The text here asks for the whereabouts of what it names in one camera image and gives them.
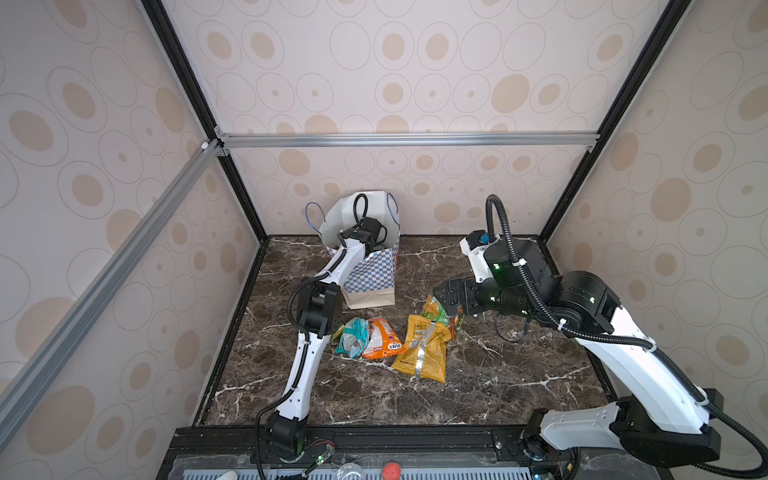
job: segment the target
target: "blue checkered pattern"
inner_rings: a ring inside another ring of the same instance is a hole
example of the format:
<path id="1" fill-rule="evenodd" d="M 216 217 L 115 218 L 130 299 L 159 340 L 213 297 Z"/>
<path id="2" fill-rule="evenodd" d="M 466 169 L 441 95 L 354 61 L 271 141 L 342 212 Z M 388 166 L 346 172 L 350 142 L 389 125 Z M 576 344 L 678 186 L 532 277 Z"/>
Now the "blue checkered pattern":
<path id="1" fill-rule="evenodd" d="M 373 252 L 362 259 L 344 283 L 348 293 L 364 293 L 384 290 L 395 286 L 395 268 L 397 267 L 397 250 L 400 242 L 386 250 Z M 328 249 L 333 255 L 336 251 Z"/>

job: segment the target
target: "shopping bag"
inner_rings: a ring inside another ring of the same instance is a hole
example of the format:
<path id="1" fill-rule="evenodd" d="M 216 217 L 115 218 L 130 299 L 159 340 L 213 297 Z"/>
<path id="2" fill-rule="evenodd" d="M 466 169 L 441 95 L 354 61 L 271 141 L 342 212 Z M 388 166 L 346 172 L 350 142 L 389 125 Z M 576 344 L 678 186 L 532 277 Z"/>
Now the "shopping bag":
<path id="1" fill-rule="evenodd" d="M 328 249 L 328 253 L 333 255 L 341 245 L 338 233 L 350 227 L 353 227 L 355 220 L 354 202 L 358 194 L 365 194 L 368 197 L 367 217 L 377 219 L 386 230 L 380 250 L 371 252 L 366 258 L 358 263 L 349 274 L 344 285 L 342 285 L 342 294 L 346 305 L 350 309 L 371 308 L 374 306 L 385 306 L 395 304 L 395 271 L 397 267 L 397 251 L 400 245 L 400 217 L 398 213 L 397 202 L 392 194 L 384 191 L 355 192 L 349 197 L 344 197 L 328 212 L 323 213 L 323 224 L 316 228 L 310 222 L 306 215 L 310 205 L 316 205 L 320 212 L 323 209 L 315 202 L 309 202 L 304 213 L 306 222 L 320 235 Z M 357 216 L 360 218 L 363 212 L 363 201 L 357 204 Z M 382 239 L 384 233 L 381 233 L 379 239 Z"/>

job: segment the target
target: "blue bag handle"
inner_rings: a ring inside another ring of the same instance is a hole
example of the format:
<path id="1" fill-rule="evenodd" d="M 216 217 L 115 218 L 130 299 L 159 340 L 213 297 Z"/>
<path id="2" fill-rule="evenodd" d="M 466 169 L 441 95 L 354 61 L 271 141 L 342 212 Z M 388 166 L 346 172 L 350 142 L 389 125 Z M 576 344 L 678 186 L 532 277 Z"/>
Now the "blue bag handle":
<path id="1" fill-rule="evenodd" d="M 400 213 L 400 207 L 397 206 L 397 200 L 395 200 L 395 197 L 391 193 L 387 192 L 386 207 L 389 210 L 389 215 L 392 216 L 392 221 L 397 223 L 397 227 L 400 228 L 400 223 L 397 220 L 395 220 L 395 214 L 392 213 L 392 208 L 389 206 L 389 198 L 392 198 L 392 201 L 395 202 L 395 212 L 397 212 L 398 214 Z"/>
<path id="2" fill-rule="evenodd" d="M 317 230 L 317 229 L 315 228 L 315 226 L 314 226 L 314 225 L 312 225 L 312 222 L 310 222 L 310 214 L 309 214 L 309 211 L 308 211 L 308 210 L 310 209 L 310 205 L 313 205 L 313 204 L 314 204 L 314 205 L 317 205 L 317 208 L 319 208 L 319 209 L 320 209 L 320 213 L 322 213 L 322 214 L 323 214 L 323 222 L 325 222 L 325 221 L 326 221 L 326 213 L 323 211 L 323 208 L 322 208 L 322 207 L 320 206 L 320 204 L 318 204 L 317 202 L 309 202 L 309 203 L 306 205 L 306 207 L 304 207 L 304 218 L 306 218 L 306 222 L 307 222 L 307 223 L 310 225 L 310 227 L 312 227 L 312 230 L 315 230 L 315 231 L 317 232 L 317 234 L 318 234 L 318 235 L 322 235 L 322 234 L 320 233 L 320 230 Z"/>

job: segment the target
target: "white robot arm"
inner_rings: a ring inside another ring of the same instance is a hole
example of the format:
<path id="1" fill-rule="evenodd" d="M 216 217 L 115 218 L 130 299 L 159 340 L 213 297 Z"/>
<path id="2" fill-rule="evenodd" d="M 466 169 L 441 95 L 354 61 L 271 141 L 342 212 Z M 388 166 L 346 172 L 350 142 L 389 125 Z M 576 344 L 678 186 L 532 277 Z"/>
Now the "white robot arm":
<path id="1" fill-rule="evenodd" d="M 366 205 L 362 218 L 357 219 L 360 198 Z M 261 415 L 274 409 L 266 422 L 266 441 L 281 458 L 297 458 L 303 451 L 315 375 L 323 350 L 341 326 L 341 287 L 360 260 L 383 243 L 379 240 L 382 229 L 386 239 L 386 228 L 366 216 L 367 203 L 365 194 L 356 197 L 353 208 L 357 223 L 339 233 L 340 246 L 333 258 L 314 277 L 304 280 L 288 300 L 288 320 L 299 330 L 296 355 L 283 396 L 257 413 L 259 425 Z"/>
<path id="2" fill-rule="evenodd" d="M 434 290 L 446 312 L 493 310 L 536 319 L 576 339 L 632 392 L 596 409 L 537 410 L 521 437 L 530 458 L 541 459 L 549 449 L 612 448 L 658 467 L 695 465 L 735 478 L 768 476 L 766 446 L 722 412 L 721 394 L 695 386 L 642 333 L 600 278 L 580 271 L 551 275 L 535 243 L 512 237 L 498 197 L 489 196 L 485 207 L 488 232 L 477 230 L 460 242 L 474 276 L 445 281 Z M 498 240 L 493 208 L 502 226 Z M 750 442 L 763 458 L 761 465 L 735 471 L 705 463 L 720 457 L 720 435 L 709 425 L 710 418 Z"/>

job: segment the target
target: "metal rail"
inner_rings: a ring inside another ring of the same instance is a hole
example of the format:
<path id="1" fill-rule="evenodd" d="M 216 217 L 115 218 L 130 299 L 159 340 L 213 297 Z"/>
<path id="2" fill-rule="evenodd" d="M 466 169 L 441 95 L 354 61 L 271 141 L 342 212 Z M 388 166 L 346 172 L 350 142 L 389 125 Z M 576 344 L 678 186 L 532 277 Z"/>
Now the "metal rail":
<path id="1" fill-rule="evenodd" d="M 594 131 L 448 132 L 405 134 L 221 134 L 225 148 L 436 147 L 440 145 L 594 145 Z"/>
<path id="2" fill-rule="evenodd" d="M 181 205 L 195 182 L 221 152 L 218 140 L 199 150 L 136 226 L 123 246 L 19 373 L 0 403 L 0 452 L 56 379 L 128 275 Z"/>

